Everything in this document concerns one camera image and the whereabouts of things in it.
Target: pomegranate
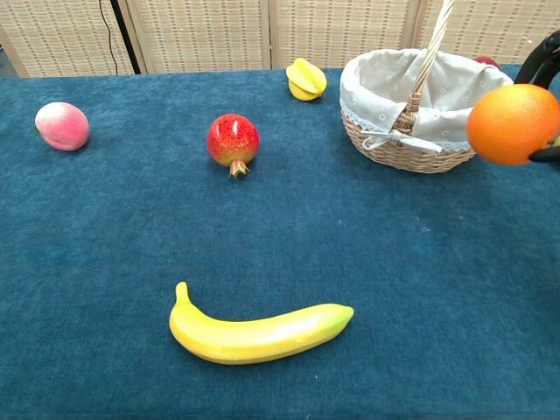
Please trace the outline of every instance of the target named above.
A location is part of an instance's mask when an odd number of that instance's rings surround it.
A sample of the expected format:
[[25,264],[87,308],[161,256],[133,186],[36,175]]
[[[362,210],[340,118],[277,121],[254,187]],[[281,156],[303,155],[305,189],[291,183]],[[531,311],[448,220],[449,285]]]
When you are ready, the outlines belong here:
[[208,153],[214,161],[229,166],[229,176],[247,174],[247,163],[259,149],[259,134],[255,125],[245,116],[221,115],[212,123],[206,139]]
[[491,59],[490,57],[480,56],[480,57],[477,57],[474,60],[478,61],[479,63],[482,63],[482,64],[489,64],[490,66],[494,66],[498,70],[501,70],[500,65],[498,63],[496,63],[496,61]]
[[85,114],[67,102],[47,103],[35,115],[35,127],[45,142],[61,151],[75,151],[89,137]]

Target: pink peach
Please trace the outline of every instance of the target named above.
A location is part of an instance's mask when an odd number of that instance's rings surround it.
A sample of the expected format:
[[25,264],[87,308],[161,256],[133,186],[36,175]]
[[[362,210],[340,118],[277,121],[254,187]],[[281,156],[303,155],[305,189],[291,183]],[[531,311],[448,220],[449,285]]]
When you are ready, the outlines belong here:
[[89,138],[86,115],[67,102],[50,102],[35,116],[35,127],[43,140],[61,151],[75,151]]

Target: white cloth liner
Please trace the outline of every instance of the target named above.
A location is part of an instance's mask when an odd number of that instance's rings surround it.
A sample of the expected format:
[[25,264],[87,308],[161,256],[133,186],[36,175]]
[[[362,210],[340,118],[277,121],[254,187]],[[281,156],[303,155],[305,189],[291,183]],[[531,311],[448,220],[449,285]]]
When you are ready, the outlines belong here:
[[410,136],[392,129],[403,112],[424,61],[425,49],[374,50],[346,63],[340,77],[342,110],[369,134],[373,149],[397,141],[428,153],[470,148],[465,126],[486,92],[513,81],[494,66],[437,52]]

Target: wicker basket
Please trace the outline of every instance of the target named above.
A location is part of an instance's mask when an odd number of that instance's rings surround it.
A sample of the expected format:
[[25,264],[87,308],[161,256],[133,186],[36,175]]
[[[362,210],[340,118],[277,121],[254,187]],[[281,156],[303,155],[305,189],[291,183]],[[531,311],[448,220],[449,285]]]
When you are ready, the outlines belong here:
[[[376,163],[393,166],[396,169],[411,172],[436,173],[447,172],[455,166],[469,160],[475,154],[466,139],[465,146],[460,148],[460,150],[446,150],[439,148],[437,151],[426,150],[422,147],[414,147],[411,146],[411,143],[399,141],[399,138],[414,138],[411,133],[413,132],[415,122],[417,121],[417,114],[420,109],[424,85],[429,79],[432,65],[436,60],[436,57],[438,55],[439,57],[442,56],[442,53],[438,50],[445,35],[445,27],[447,26],[447,22],[452,13],[453,3],[453,0],[443,1],[442,9],[439,13],[430,43],[425,50],[422,65],[416,76],[416,82],[414,83],[412,92],[408,95],[408,100],[402,110],[402,113],[396,118],[396,121],[393,120],[395,122],[392,125],[392,131],[395,132],[396,130],[399,133],[402,133],[397,139],[382,142],[379,146],[369,147],[367,142],[368,139],[371,138],[371,133],[364,130],[362,125],[360,125],[355,118],[352,118],[349,114],[347,114],[344,109],[341,111],[342,122],[344,123],[346,132],[350,136],[354,147],[360,153]],[[430,139],[425,141],[423,139],[416,140],[426,144],[429,144],[431,141]]]

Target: black cable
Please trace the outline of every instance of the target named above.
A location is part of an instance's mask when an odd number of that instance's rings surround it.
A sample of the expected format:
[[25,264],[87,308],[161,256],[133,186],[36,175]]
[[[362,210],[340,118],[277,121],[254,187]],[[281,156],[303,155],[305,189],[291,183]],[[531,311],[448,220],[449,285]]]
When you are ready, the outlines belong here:
[[116,64],[115,55],[113,54],[113,47],[111,46],[111,29],[109,28],[109,24],[107,23],[107,20],[105,20],[105,15],[103,14],[102,0],[99,0],[99,11],[101,12],[101,18],[103,19],[103,22],[105,23],[105,26],[107,26],[107,31],[108,31],[108,50],[111,52],[111,57],[113,58],[113,62],[115,63],[115,75],[118,76],[118,74],[119,74],[119,67],[118,67],[118,65]]
[[132,46],[132,41],[130,41],[129,31],[124,22],[123,11],[119,5],[119,0],[111,0],[111,6],[113,7],[113,12],[115,13],[116,22],[119,25],[119,31],[121,32],[122,42],[126,47],[126,52],[129,55],[130,64],[134,70],[134,74],[142,74],[140,71],[140,66],[138,65],[137,56],[134,53],[134,47]]

